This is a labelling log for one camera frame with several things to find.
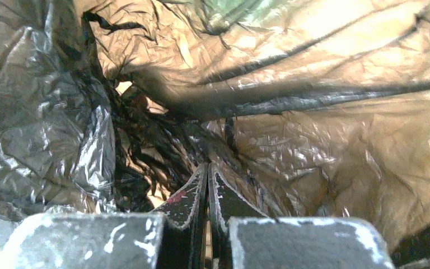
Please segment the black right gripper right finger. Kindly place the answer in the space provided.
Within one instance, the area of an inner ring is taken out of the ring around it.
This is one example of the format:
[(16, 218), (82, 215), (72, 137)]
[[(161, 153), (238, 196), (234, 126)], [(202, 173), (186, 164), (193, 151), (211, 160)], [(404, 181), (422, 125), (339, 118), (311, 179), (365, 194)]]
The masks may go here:
[(228, 221), (231, 217), (266, 217), (228, 181), (221, 166), (210, 163), (208, 172), (209, 215), (213, 258), (218, 268), (233, 268)]

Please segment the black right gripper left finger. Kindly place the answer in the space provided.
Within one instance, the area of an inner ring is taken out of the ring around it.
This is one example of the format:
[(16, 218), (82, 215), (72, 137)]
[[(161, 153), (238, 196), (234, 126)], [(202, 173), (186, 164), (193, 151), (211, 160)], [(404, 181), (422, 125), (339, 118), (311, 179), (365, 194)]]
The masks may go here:
[(182, 188), (152, 210), (163, 214), (157, 268), (204, 268), (207, 208), (208, 164), (201, 164)]

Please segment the black trash bag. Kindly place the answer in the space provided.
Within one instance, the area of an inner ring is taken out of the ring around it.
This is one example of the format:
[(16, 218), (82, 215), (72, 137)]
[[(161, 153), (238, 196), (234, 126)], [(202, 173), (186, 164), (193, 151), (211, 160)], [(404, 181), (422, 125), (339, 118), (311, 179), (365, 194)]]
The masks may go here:
[(0, 1), (0, 268), (157, 268), (210, 163), (233, 268), (430, 268), (430, 1)]

